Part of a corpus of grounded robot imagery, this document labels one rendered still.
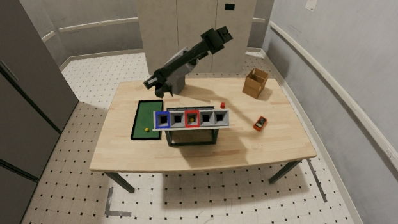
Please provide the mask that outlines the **white curved cover panel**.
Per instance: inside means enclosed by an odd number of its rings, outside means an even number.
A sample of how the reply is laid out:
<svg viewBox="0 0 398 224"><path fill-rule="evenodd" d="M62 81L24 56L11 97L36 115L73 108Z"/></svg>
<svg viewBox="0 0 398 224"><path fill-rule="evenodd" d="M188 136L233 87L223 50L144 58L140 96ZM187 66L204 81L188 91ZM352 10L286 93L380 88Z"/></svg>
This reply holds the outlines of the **white curved cover panel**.
<svg viewBox="0 0 398 224"><path fill-rule="evenodd" d="M192 110L199 110L199 127L186 128L185 111L192 111ZM178 108L176 107L176 108L166 108L166 111L170 112L170 127L172 128L153 129L153 131L219 129L219 128L232 127L230 126L230 108L214 109L214 106L178 107ZM223 121L222 121L222 115L223 115ZM187 125L198 125L197 113L186 113L186 116L187 116ZM190 122L189 121L190 118L194 118L194 122ZM157 126L168 126L168 114L157 114Z"/></svg>

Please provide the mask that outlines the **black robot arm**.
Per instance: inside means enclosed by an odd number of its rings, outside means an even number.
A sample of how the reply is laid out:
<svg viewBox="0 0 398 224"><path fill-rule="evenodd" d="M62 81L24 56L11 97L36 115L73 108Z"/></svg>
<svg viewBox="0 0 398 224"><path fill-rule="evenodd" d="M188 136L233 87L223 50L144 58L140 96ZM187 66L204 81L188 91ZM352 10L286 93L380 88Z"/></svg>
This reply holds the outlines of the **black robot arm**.
<svg viewBox="0 0 398 224"><path fill-rule="evenodd" d="M219 28L217 30L211 28L210 30L203 33L201 35L201 38L203 40L200 43L196 44L194 47L192 47L191 50L183 51L182 56L180 56L170 64L157 69L154 72L154 76L152 75L152 77L144 81L143 84L145 85L145 87L147 87L147 90L155 86L155 96L163 98L163 91L167 90L167 78L170 77L174 71L176 71L178 68L185 65L186 63L196 65L197 59L201 60L202 58L209 55L208 51L210 51L213 55L216 52L225 48L223 44L233 39L231 34L228 32L226 26L223 26L222 28Z"/></svg>

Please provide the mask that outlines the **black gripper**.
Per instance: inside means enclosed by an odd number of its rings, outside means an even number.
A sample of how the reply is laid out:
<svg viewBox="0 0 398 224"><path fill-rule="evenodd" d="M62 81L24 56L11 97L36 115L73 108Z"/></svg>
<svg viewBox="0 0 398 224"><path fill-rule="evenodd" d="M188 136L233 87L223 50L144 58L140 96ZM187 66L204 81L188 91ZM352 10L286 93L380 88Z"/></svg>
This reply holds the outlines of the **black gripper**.
<svg viewBox="0 0 398 224"><path fill-rule="evenodd" d="M173 95L172 95L173 85L171 85L171 83L166 83L166 84L167 84L167 90L164 90L163 92L164 93L169 92L171 94L171 96L173 97Z"/></svg>

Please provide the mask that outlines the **green tray with black rim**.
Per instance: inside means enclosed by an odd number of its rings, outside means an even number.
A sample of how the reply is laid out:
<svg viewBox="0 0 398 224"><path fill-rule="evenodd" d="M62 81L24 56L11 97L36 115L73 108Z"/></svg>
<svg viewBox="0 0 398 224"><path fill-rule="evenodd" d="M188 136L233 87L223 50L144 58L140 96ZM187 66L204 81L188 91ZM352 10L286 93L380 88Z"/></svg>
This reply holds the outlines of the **green tray with black rim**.
<svg viewBox="0 0 398 224"><path fill-rule="evenodd" d="M139 100L131 140L160 140L161 131L152 130L154 129L154 111L163 111L163 99ZM148 131L145 131L146 128Z"/></svg>

